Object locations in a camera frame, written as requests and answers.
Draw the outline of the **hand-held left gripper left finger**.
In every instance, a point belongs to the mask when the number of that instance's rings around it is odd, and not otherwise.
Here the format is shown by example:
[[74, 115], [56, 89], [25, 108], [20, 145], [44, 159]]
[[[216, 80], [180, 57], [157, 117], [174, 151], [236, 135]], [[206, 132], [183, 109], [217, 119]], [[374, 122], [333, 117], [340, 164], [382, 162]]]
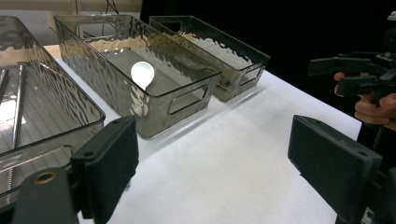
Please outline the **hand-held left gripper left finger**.
[[72, 172], [83, 217], [107, 224], [138, 163], [134, 117], [111, 121], [73, 154]]

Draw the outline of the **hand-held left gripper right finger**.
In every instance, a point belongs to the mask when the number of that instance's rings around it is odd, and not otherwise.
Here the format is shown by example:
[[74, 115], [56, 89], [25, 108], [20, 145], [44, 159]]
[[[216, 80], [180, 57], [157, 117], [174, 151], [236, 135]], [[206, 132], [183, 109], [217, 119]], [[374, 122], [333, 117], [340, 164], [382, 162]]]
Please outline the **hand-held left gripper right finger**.
[[320, 120], [295, 115], [288, 158], [340, 221], [360, 221], [366, 188], [382, 162], [379, 154]]

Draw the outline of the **translucent grey plastic bin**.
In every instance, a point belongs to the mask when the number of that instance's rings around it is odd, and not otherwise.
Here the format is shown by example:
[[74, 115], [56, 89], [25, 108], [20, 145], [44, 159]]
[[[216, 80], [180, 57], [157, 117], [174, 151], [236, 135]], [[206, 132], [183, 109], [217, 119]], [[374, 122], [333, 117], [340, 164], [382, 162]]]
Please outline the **translucent grey plastic bin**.
[[[150, 138], [205, 109], [220, 70], [131, 15], [54, 18], [61, 57], [136, 131]], [[145, 90], [131, 67], [148, 62], [155, 77]]]
[[[12, 143], [20, 64], [25, 65], [18, 147]], [[67, 167], [104, 126], [105, 113], [22, 22], [0, 16], [0, 209], [17, 201], [23, 180]]]
[[151, 16], [149, 25], [221, 71], [214, 95], [222, 102], [255, 87], [271, 59], [193, 16]]

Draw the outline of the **white ceramic spoon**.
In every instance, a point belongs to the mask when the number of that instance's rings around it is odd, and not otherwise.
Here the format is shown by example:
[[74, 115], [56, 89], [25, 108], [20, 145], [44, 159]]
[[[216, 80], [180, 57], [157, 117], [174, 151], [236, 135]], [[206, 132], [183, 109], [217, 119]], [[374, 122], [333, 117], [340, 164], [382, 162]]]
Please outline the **white ceramic spoon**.
[[148, 62], [137, 62], [131, 67], [132, 81], [145, 90], [155, 77], [155, 70]]

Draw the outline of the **silver metal chopstick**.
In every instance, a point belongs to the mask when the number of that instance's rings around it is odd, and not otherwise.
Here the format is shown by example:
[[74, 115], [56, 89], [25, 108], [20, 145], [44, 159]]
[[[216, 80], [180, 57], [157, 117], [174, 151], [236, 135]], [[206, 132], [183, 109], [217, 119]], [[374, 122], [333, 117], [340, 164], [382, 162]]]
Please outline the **silver metal chopstick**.
[[12, 143], [13, 147], [17, 148], [19, 143], [19, 136], [21, 130], [21, 118], [23, 112], [23, 94], [25, 85], [25, 65], [20, 64], [19, 76], [18, 76], [18, 89], [16, 96], [15, 112], [14, 112], [14, 123], [13, 123], [13, 133], [12, 133]]

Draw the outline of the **black curtain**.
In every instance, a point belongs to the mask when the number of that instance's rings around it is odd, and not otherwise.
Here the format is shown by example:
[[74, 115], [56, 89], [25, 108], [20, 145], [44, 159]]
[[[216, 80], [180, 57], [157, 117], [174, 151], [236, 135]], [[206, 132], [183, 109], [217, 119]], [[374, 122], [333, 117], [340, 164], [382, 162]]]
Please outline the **black curtain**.
[[141, 20], [191, 15], [271, 57], [267, 70], [348, 115], [354, 97], [333, 93], [330, 76], [310, 77], [310, 60], [382, 51], [396, 0], [142, 0]]

